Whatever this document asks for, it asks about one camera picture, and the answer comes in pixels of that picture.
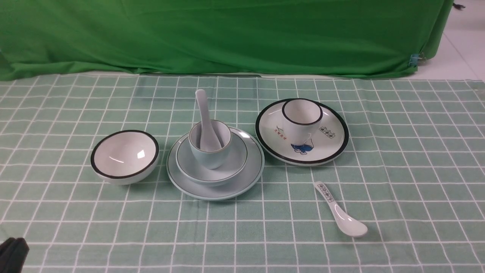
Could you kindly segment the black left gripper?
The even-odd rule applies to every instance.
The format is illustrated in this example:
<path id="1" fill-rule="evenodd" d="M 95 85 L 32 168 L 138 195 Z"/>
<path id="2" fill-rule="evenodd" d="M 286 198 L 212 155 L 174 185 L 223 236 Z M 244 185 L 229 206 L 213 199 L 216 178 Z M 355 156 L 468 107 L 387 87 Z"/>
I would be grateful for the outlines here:
<path id="1" fill-rule="evenodd" d="M 0 272 L 21 273 L 30 248 L 23 237 L 9 237 L 0 246 Z"/>

